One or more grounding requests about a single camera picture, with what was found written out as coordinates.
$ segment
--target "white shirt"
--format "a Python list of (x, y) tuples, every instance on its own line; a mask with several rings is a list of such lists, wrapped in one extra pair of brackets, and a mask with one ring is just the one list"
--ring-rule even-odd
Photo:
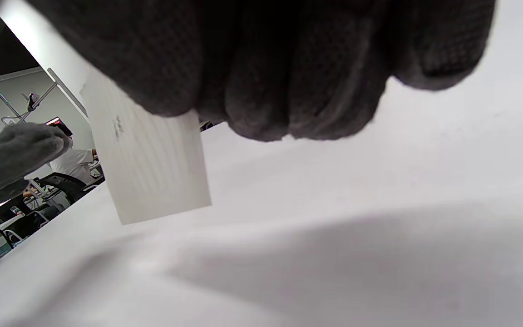
[(90, 175), (89, 163), (94, 161), (92, 150), (69, 149), (56, 160), (50, 162), (52, 171), (78, 178), (89, 184), (94, 181)]

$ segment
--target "screen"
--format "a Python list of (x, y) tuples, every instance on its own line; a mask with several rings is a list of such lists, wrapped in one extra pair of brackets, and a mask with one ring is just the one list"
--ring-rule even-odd
[(46, 125), (48, 126), (54, 126), (62, 130), (66, 136), (72, 136), (72, 131), (62, 122), (60, 117), (53, 118), (52, 120), (49, 120)]

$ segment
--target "paper card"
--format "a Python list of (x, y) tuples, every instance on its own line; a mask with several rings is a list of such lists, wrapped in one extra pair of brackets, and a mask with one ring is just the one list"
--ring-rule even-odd
[(80, 93), (122, 224), (211, 205), (195, 112), (149, 114), (96, 69)]

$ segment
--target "gray glove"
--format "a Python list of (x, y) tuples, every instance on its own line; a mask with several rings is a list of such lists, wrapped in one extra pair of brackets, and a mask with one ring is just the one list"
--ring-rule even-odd
[(29, 0), (153, 114), (240, 135), (338, 139), (387, 79), (445, 89), (477, 66), (495, 0)]
[(0, 203), (27, 188), (23, 177), (62, 155), (70, 139), (58, 128), (15, 124), (0, 133)]

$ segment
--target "black chair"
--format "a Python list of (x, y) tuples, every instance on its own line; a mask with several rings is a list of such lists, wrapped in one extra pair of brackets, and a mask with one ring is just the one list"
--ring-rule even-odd
[(51, 173), (44, 178), (37, 179), (36, 182), (43, 185), (54, 186), (54, 188), (63, 191), (70, 205), (81, 199), (89, 191), (84, 190), (86, 188), (85, 182), (62, 173)]

